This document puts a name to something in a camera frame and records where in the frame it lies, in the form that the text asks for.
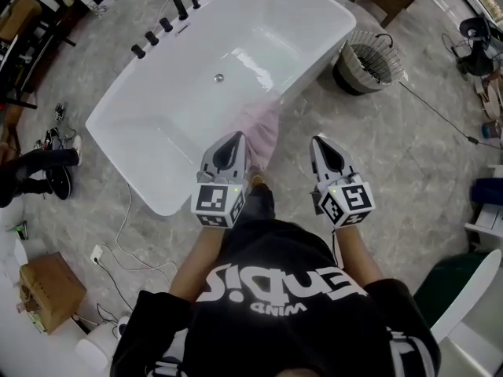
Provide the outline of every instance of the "person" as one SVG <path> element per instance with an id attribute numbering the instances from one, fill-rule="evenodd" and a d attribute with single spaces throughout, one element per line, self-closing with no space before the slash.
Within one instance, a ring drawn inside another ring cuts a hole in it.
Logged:
<path id="1" fill-rule="evenodd" d="M 82 164 L 82 138 L 76 135 L 71 149 L 36 149 L 0 166 L 0 208 L 7 207 L 21 194 L 52 194 L 46 179 L 30 178 L 40 170 L 53 167 L 73 167 Z"/>
<path id="2" fill-rule="evenodd" d="M 356 227 L 323 240 L 274 219 L 261 176 L 228 231 L 205 228 L 169 293 L 141 291 L 110 376 L 437 375 L 439 347 L 405 284 Z"/>

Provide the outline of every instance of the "green object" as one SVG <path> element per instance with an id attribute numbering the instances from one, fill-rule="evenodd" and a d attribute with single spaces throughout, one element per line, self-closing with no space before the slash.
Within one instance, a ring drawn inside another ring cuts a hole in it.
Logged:
<path id="1" fill-rule="evenodd" d="M 439 262 L 414 295 L 431 328 L 446 312 L 489 253 L 459 254 Z"/>

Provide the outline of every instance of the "black pants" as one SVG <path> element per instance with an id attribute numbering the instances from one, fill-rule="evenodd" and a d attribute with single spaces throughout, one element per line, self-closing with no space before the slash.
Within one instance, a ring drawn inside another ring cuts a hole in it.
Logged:
<path id="1" fill-rule="evenodd" d="M 36 149 L 7 162 L 0 167 L 0 207 L 6 207 L 15 196 L 21 194 L 53 192 L 47 180 L 31 179 L 33 173 L 52 167 L 71 167 L 78 163 L 79 156 L 75 149 Z"/>
<path id="2" fill-rule="evenodd" d="M 273 192 L 264 184 L 256 185 L 244 203 L 234 226 L 250 221 L 275 219 Z"/>

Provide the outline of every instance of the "cardboard box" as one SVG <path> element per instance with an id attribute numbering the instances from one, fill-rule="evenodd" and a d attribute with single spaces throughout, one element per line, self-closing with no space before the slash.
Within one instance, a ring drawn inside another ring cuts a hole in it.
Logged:
<path id="1" fill-rule="evenodd" d="M 77 311 L 85 295 L 86 288 L 60 253 L 43 255 L 20 269 L 20 298 L 39 316 L 47 334 Z"/>
<path id="2" fill-rule="evenodd" d="M 0 39 L 11 42 L 22 34 L 31 21 L 42 14 L 42 7 L 36 0 L 16 0 L 7 15 L 0 20 Z"/>

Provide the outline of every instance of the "black t-shirt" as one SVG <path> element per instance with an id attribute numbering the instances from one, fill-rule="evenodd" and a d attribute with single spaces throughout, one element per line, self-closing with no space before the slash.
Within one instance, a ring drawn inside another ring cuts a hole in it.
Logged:
<path id="1" fill-rule="evenodd" d="M 176 350 L 174 333 L 184 328 Z M 315 235 L 255 221 L 226 236 L 193 306 L 140 293 L 111 375 L 274 376 L 291 368 L 436 375 L 439 348 L 404 284 L 381 280 L 363 289 Z"/>

